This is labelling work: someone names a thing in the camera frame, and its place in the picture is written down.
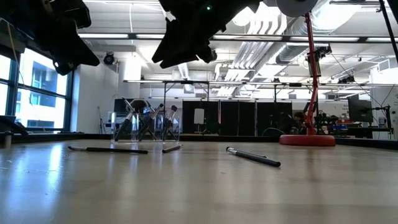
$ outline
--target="red base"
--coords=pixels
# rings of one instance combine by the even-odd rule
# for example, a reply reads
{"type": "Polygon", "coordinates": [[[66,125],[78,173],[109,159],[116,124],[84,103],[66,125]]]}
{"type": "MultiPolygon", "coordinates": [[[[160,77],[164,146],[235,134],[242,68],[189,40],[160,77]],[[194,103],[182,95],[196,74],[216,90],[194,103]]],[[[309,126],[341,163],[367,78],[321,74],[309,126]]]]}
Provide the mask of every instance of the red base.
{"type": "Polygon", "coordinates": [[[335,146],[336,141],[333,136],[317,135],[282,135],[279,144],[290,146],[335,146]]]}

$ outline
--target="window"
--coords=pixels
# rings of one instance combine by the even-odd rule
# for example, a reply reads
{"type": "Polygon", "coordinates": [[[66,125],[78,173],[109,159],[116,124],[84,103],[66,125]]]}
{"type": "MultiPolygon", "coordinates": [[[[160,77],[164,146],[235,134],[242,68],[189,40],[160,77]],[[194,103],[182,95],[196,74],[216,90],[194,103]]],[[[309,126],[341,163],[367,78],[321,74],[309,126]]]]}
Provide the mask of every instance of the window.
{"type": "Polygon", "coordinates": [[[6,114],[8,86],[0,84],[0,115],[6,114]]]}
{"type": "Polygon", "coordinates": [[[11,59],[0,55],[0,78],[8,80],[10,76],[11,59]]]}
{"type": "Polygon", "coordinates": [[[20,70],[22,73],[22,77],[18,79],[20,84],[66,95],[68,77],[57,74],[51,59],[26,49],[21,55],[20,70]]]}
{"type": "Polygon", "coordinates": [[[16,116],[25,127],[63,128],[64,98],[24,89],[18,93],[16,116]]]}

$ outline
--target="security camera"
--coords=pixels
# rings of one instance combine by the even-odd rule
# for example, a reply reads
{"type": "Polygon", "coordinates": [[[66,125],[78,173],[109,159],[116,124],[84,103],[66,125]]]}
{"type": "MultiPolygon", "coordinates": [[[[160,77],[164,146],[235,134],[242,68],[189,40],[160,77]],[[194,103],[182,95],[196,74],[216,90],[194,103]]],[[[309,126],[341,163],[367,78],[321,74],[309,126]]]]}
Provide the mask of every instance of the security camera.
{"type": "Polygon", "coordinates": [[[104,57],[104,63],[105,65],[114,65],[116,64],[117,60],[113,56],[114,52],[107,52],[105,57],[104,57]]]}

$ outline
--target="red pole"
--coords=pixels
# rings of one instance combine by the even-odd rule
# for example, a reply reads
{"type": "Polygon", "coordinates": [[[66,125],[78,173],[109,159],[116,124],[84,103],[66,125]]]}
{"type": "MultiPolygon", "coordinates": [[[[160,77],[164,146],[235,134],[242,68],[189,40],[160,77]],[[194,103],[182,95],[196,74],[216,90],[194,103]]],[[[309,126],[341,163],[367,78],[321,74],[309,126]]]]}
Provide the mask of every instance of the red pole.
{"type": "Polygon", "coordinates": [[[305,22],[307,23],[308,44],[310,46],[310,63],[311,63],[311,71],[313,77],[312,79],[313,90],[312,90],[310,106],[308,109],[308,115],[305,120],[305,125],[307,126],[307,135],[314,135],[315,130],[313,129],[313,123],[312,123],[312,118],[313,118],[312,109],[315,104],[315,99],[317,98],[318,95],[318,69],[315,60],[315,47],[313,44],[312,23],[309,12],[305,14],[305,22]]]}

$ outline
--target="red stand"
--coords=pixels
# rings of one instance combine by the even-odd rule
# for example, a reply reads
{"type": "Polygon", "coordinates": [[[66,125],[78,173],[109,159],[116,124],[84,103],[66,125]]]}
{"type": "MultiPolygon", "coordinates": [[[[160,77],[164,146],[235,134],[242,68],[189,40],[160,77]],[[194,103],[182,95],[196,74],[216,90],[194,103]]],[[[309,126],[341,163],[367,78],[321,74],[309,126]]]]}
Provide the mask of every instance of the red stand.
{"type": "Polygon", "coordinates": [[[313,42],[312,23],[310,13],[305,14],[305,22],[307,23],[308,43],[310,46],[310,64],[312,71],[312,96],[310,106],[308,108],[308,115],[305,120],[307,127],[307,135],[282,135],[279,138],[279,144],[286,144],[291,146],[334,146],[336,145],[335,137],[333,136],[317,136],[313,128],[313,106],[318,95],[318,69],[315,59],[315,47],[313,42]]]}

